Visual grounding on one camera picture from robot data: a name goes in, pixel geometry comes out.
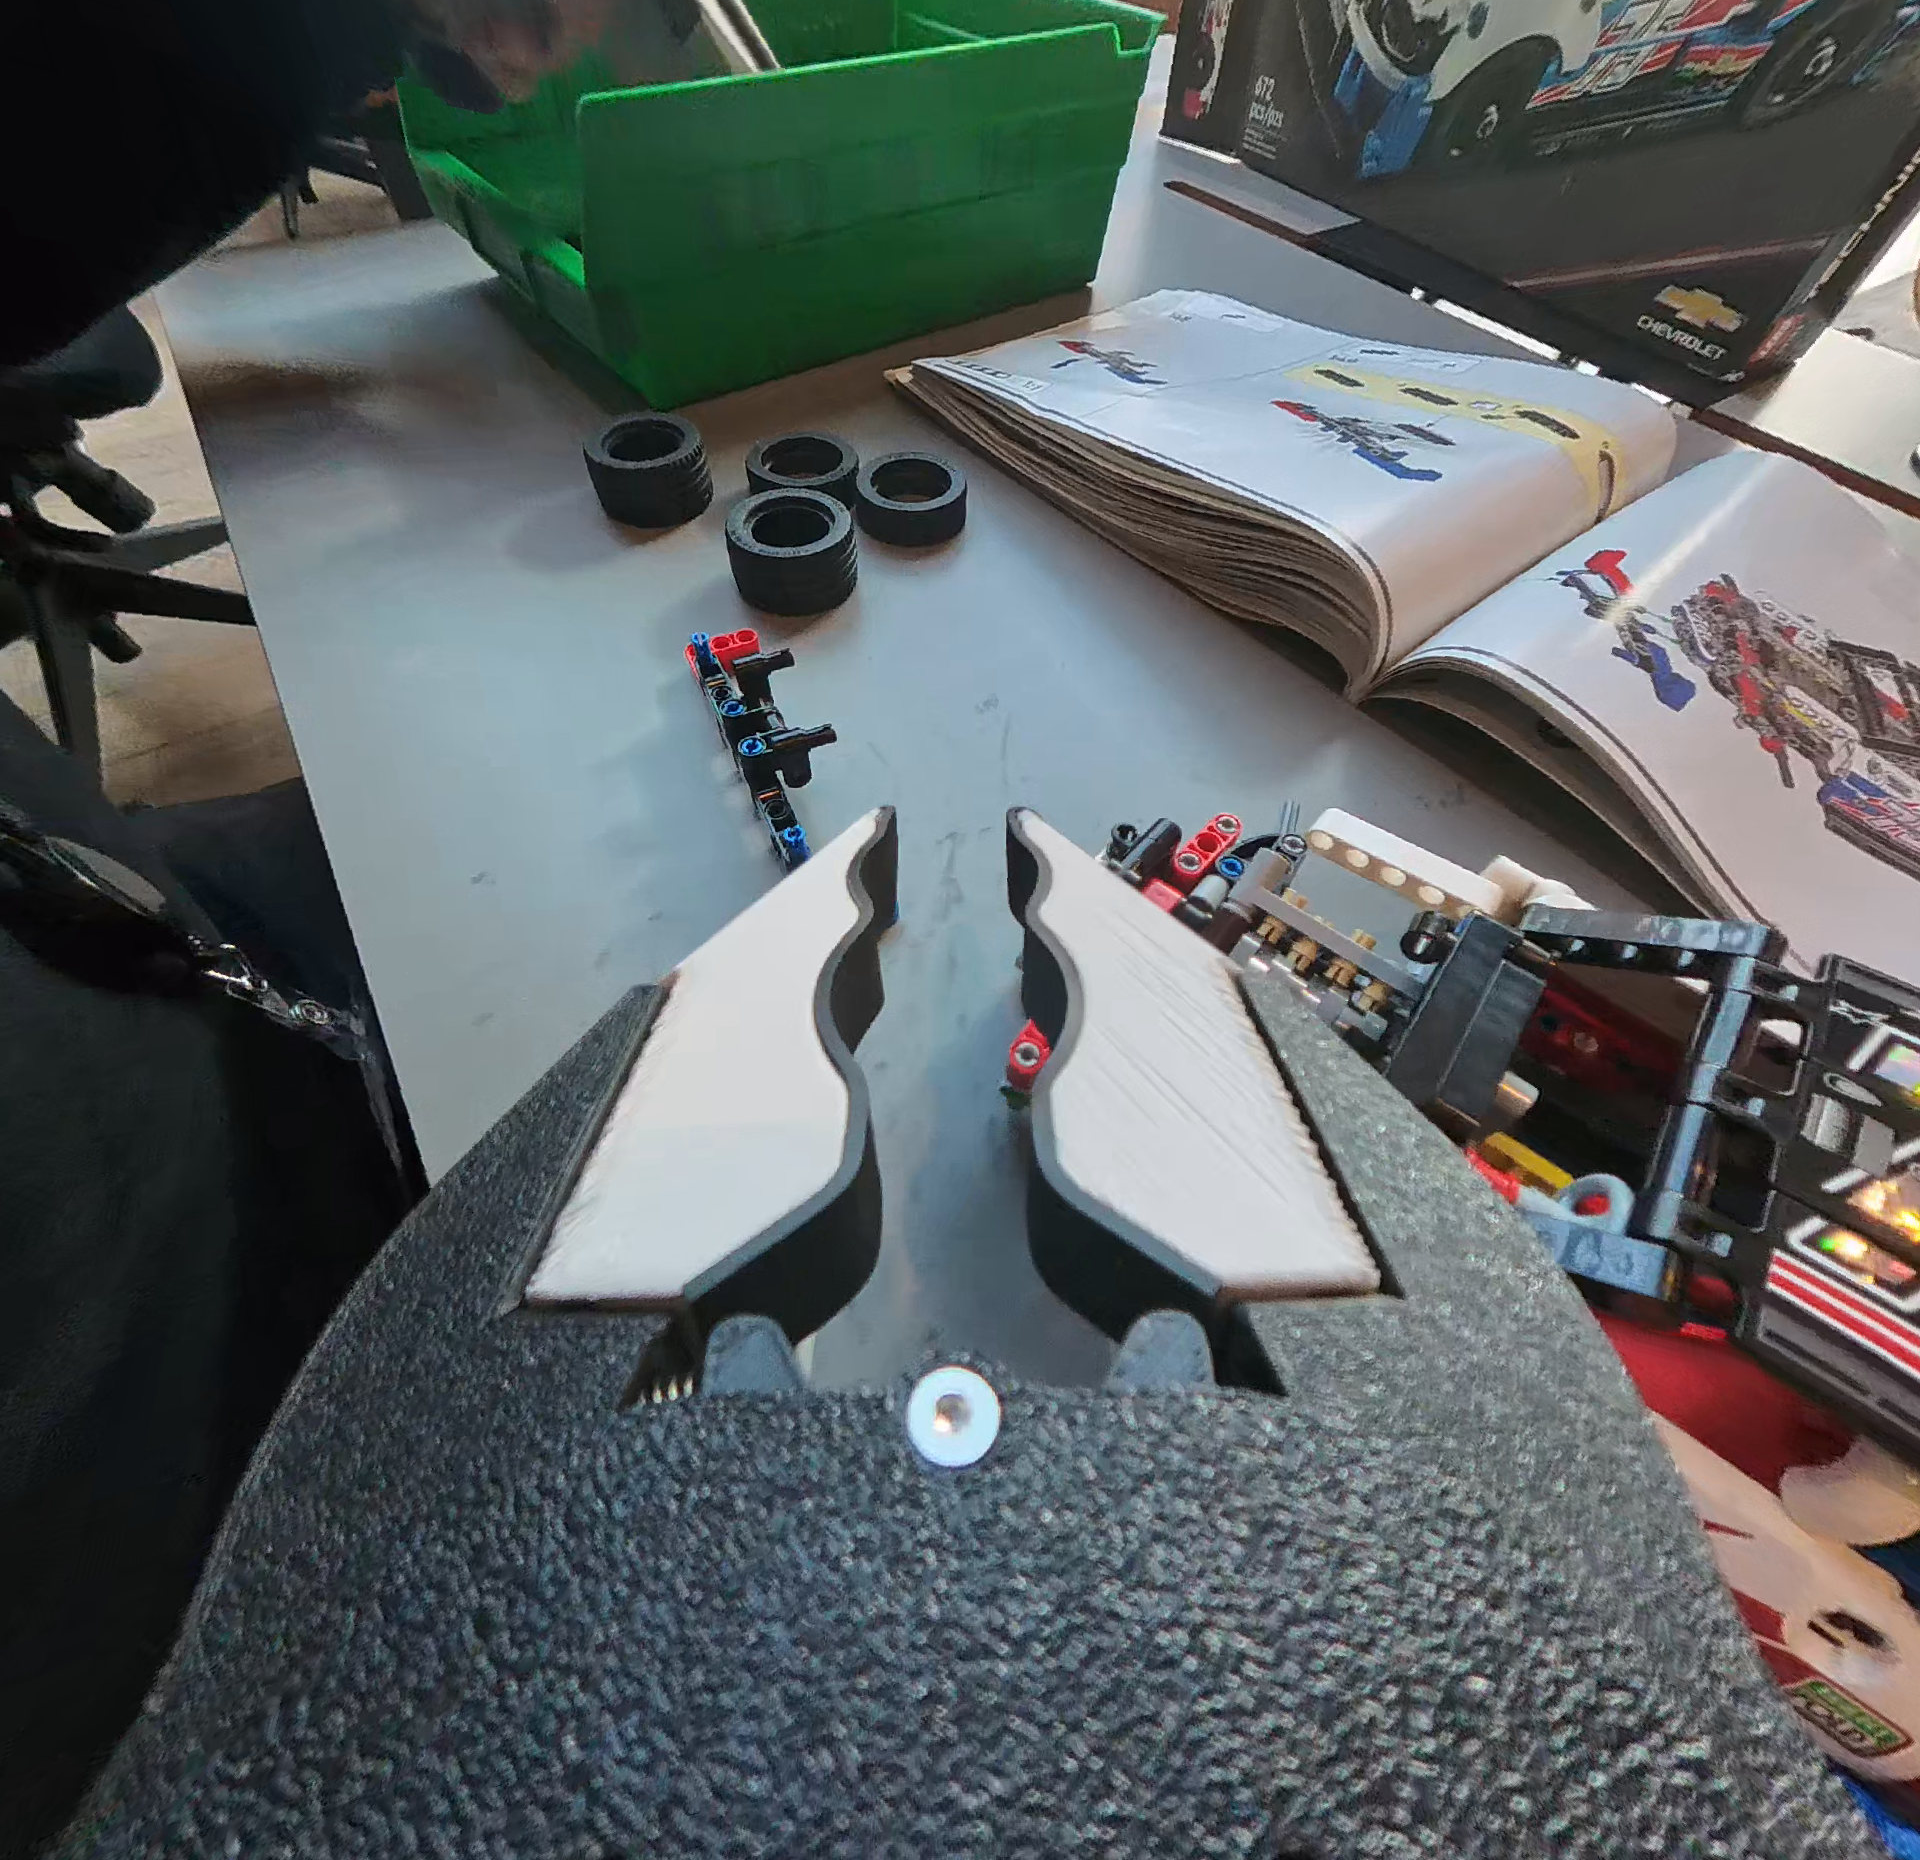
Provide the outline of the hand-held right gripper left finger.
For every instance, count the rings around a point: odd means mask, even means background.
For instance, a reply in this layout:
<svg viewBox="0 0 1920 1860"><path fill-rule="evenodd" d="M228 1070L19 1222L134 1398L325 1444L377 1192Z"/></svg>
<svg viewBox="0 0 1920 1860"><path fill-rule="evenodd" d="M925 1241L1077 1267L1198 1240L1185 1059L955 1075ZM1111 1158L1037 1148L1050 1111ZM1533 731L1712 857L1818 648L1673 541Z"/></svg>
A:
<svg viewBox="0 0 1920 1860"><path fill-rule="evenodd" d="M815 1337L875 1268L857 1045L883 1012L895 812L857 813L650 996L523 1268L534 1319L721 1319Z"/></svg>

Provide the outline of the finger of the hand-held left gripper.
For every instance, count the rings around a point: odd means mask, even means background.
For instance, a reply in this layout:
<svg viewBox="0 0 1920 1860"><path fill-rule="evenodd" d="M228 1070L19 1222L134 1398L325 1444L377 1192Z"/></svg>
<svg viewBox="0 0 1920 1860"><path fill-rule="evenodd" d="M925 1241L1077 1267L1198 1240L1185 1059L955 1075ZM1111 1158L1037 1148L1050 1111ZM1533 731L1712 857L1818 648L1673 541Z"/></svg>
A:
<svg viewBox="0 0 1920 1860"><path fill-rule="evenodd" d="M575 40L614 82L776 70L749 0L575 0Z"/></svg>

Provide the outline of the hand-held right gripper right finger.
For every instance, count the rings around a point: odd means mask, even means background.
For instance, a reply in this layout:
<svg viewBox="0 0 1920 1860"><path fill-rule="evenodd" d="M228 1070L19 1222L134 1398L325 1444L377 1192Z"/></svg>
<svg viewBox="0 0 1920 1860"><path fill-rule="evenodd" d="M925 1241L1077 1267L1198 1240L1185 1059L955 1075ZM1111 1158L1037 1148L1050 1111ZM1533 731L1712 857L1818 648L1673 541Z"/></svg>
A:
<svg viewBox="0 0 1920 1860"><path fill-rule="evenodd" d="M1006 892L1037 1275L1088 1322L1380 1300L1380 1248L1232 957L1037 812L1006 813Z"/></svg>

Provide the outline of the black beam brick assembly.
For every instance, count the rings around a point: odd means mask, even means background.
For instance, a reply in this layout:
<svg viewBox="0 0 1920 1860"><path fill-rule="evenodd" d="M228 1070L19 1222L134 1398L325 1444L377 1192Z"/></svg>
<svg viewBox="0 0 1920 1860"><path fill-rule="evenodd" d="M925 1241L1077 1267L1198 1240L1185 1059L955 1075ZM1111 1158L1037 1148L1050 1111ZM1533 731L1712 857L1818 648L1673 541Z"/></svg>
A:
<svg viewBox="0 0 1920 1860"><path fill-rule="evenodd" d="M797 813L797 789L812 789L812 755L838 739L828 722L791 722L776 703L776 674L797 661L791 648L765 648L754 629L689 635L680 661L708 703L716 739L730 751L739 784L754 804L767 857L783 869L812 860L812 826Z"/></svg>

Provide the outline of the instruction booklet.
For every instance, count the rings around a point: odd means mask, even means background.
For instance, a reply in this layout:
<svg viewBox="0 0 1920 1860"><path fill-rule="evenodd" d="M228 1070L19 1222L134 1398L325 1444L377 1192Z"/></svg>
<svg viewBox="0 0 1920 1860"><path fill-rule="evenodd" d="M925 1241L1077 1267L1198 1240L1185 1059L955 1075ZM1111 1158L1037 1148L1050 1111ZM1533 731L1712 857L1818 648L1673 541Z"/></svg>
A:
<svg viewBox="0 0 1920 1860"><path fill-rule="evenodd" d="M1680 465L1641 385L1205 290L891 385L1353 703L1477 731L1706 917L1913 980L1913 541L1818 465Z"/></svg>

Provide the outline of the person's left forearm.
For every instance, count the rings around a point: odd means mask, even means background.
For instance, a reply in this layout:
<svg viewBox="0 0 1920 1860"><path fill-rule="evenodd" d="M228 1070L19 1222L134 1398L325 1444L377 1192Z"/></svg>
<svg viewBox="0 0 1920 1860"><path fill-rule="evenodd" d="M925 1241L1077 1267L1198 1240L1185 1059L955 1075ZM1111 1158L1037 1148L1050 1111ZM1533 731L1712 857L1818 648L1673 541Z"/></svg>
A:
<svg viewBox="0 0 1920 1860"><path fill-rule="evenodd" d="M0 0L0 364L228 243L397 70L386 0Z"/></svg>

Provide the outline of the person's left hand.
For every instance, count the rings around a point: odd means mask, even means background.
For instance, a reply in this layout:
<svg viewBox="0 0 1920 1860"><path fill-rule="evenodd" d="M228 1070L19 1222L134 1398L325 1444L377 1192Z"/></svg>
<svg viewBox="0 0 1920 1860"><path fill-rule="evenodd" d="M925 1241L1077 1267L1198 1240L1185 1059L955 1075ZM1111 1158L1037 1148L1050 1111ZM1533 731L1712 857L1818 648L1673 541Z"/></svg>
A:
<svg viewBox="0 0 1920 1860"><path fill-rule="evenodd" d="M459 116L505 116L583 55L566 0L403 0L408 63Z"/></svg>

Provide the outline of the toy brick race car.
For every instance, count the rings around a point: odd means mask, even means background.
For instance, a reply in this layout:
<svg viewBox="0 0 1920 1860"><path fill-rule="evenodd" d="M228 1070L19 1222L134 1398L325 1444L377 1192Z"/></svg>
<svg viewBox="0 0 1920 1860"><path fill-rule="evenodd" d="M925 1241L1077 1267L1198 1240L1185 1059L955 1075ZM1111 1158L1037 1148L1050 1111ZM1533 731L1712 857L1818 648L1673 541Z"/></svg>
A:
<svg viewBox="0 0 1920 1860"><path fill-rule="evenodd" d="M1738 917L1589 909L1344 812L1304 836L1117 821L1107 857L1300 1004L1578 1284L1647 1398L1765 1678L1884 1851L1913 1851L1913 980L1787 967ZM1286 1070L1406 1300L1357 1173ZM1107 1322L1281 1383L1250 1303Z"/></svg>

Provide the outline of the black rubber toy tire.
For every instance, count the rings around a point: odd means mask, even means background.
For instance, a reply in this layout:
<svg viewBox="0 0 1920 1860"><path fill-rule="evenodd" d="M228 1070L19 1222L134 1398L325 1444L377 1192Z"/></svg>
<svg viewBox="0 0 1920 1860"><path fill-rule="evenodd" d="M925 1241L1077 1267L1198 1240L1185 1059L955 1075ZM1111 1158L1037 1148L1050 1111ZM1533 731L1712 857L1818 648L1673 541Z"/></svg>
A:
<svg viewBox="0 0 1920 1860"><path fill-rule="evenodd" d="M891 547L935 547L965 534L969 482L942 454L920 454L920 451L865 454L849 515L865 534Z"/></svg>
<svg viewBox="0 0 1920 1860"><path fill-rule="evenodd" d="M857 511L865 454L828 425L783 425L783 433L749 442L744 473L749 473L749 497L806 489L806 497L828 497Z"/></svg>
<svg viewBox="0 0 1920 1860"><path fill-rule="evenodd" d="M592 489L621 528L680 528L708 511L708 451L689 412L614 412L583 442Z"/></svg>
<svg viewBox="0 0 1920 1860"><path fill-rule="evenodd" d="M730 511L730 573L749 610L820 618L857 592L857 523L820 489L754 489Z"/></svg>

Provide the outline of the black office chair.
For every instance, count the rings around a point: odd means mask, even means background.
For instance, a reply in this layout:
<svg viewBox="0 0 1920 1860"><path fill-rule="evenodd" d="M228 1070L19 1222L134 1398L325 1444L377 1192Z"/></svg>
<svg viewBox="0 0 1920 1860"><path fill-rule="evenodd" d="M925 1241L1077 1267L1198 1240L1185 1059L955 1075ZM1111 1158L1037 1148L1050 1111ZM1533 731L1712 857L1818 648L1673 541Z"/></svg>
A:
<svg viewBox="0 0 1920 1860"><path fill-rule="evenodd" d="M134 306L0 374L0 639L33 639L63 751L104 774L92 657L134 661L121 618L246 619L240 586L185 579L174 563L228 547L228 523L154 523L154 501L81 451L81 422L148 405L158 349Z"/></svg>

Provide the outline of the black toy set box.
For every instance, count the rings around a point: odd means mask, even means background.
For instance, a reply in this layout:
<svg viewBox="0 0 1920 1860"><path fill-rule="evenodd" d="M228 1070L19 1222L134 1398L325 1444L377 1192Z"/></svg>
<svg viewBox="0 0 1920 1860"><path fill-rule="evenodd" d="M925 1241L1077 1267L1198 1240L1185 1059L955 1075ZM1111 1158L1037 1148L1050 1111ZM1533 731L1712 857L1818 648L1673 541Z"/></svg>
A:
<svg viewBox="0 0 1920 1860"><path fill-rule="evenodd" d="M1738 385L1913 223L1913 66L1920 0L1185 0L1167 132L1353 259Z"/></svg>

